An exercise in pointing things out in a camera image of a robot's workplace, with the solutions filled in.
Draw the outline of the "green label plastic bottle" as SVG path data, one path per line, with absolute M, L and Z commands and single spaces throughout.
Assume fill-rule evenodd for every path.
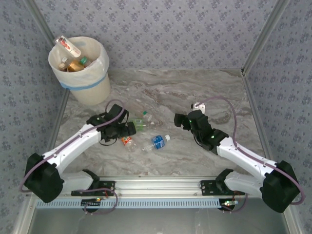
M 135 128 L 139 132 L 147 131 L 156 127 L 156 124 L 152 121 L 147 121 L 141 118 L 131 118 L 130 122 L 133 122 Z

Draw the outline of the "orange red label bottle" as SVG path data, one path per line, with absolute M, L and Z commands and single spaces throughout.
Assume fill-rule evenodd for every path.
M 135 141 L 130 136 L 125 136 L 121 138 L 121 142 L 125 149 L 127 149 L 129 152 L 135 152 L 137 149 L 137 145 Z

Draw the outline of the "white red label bottle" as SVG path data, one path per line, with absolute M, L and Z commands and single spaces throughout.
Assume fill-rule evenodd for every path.
M 74 58 L 79 58 L 81 56 L 81 51 L 63 35 L 56 37 L 54 43 Z

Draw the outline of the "white plastic bin liner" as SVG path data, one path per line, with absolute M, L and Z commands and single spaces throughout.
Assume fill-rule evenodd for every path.
M 59 69 L 64 57 L 72 58 L 65 49 L 55 45 L 48 55 L 48 62 L 61 86 L 69 90 L 89 89 L 105 79 L 109 68 L 109 57 L 104 46 L 97 40 L 89 37 L 72 37 L 69 41 L 76 46 L 82 55 L 92 63 L 77 72 L 64 72 Z

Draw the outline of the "black electronics board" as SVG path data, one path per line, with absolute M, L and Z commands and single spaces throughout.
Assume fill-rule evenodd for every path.
M 91 198 L 91 199 L 83 199 L 80 202 L 82 207 L 98 207 L 100 206 L 101 199 L 100 198 Z
M 237 200 L 228 200 L 228 199 L 220 200 L 221 207 L 227 210 L 232 210 L 237 204 L 238 204 Z

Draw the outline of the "grey metal panel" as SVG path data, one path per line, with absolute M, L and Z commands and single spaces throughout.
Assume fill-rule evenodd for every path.
M 135 208 L 129 200 L 109 214 L 86 215 L 76 199 L 46 205 L 26 199 L 12 234 L 304 234 L 287 210 L 279 214 L 249 198 L 237 213 L 200 208 Z

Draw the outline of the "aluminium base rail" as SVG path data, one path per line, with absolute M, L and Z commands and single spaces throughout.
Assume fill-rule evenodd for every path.
M 197 198 L 202 197 L 200 182 L 215 180 L 214 176 L 101 176 L 99 180 L 114 181 L 118 198 Z M 232 195 L 237 199 L 244 195 Z M 230 198 L 232 196 L 203 196 Z

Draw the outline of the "aluminium corner post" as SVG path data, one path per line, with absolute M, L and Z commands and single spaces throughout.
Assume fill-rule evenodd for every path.
M 40 31 L 42 32 L 43 36 L 47 40 L 48 44 L 53 47 L 54 46 L 54 35 L 49 28 L 43 14 L 41 13 L 39 7 L 35 3 L 34 0 L 23 0 L 26 7 L 28 8 L 29 12 L 31 13 L 35 23 L 38 25 Z
M 256 41 L 246 58 L 244 65 L 241 68 L 241 72 L 243 76 L 246 76 L 256 60 L 258 59 L 260 52 L 264 48 L 266 42 L 268 41 L 272 31 L 276 27 L 277 23 L 279 22 L 283 12 L 285 11 L 286 7 L 288 6 L 290 0 L 276 0 L 276 3 L 269 14 L 268 18 L 265 21 L 263 28 L 261 29 Z

